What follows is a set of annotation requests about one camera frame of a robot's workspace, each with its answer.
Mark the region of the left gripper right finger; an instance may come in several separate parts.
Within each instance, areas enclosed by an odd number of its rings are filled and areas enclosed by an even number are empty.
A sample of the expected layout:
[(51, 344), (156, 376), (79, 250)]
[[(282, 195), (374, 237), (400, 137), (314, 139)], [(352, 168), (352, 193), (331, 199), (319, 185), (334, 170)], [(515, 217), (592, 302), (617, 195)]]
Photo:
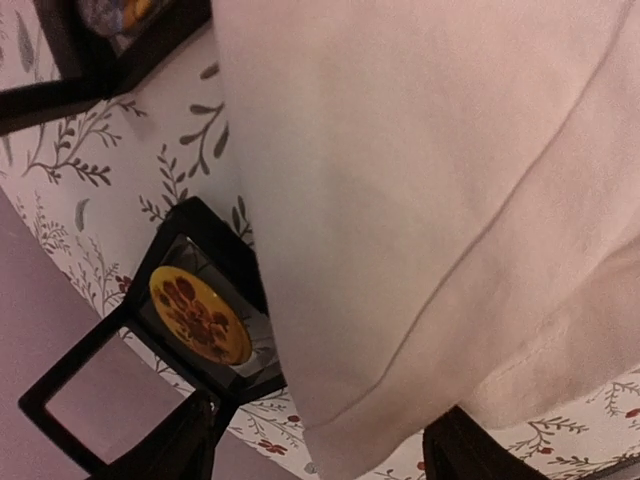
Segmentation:
[(546, 480), (454, 407), (423, 431), (427, 480)]

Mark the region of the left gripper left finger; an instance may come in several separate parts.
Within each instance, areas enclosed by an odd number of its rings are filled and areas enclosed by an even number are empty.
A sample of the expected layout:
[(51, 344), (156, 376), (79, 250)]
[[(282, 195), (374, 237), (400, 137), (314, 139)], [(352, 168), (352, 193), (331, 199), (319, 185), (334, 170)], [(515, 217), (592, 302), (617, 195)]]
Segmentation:
[(214, 414), (207, 396), (193, 394), (149, 470), (150, 479), (210, 479), (213, 470)]

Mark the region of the white green raglan t-shirt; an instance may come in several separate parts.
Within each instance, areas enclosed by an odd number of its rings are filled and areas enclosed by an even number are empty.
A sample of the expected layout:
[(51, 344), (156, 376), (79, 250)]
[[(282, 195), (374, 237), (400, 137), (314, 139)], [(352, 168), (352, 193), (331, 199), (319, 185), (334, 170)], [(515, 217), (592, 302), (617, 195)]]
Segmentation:
[(635, 1), (216, 1), (281, 364), (325, 479), (639, 362)]

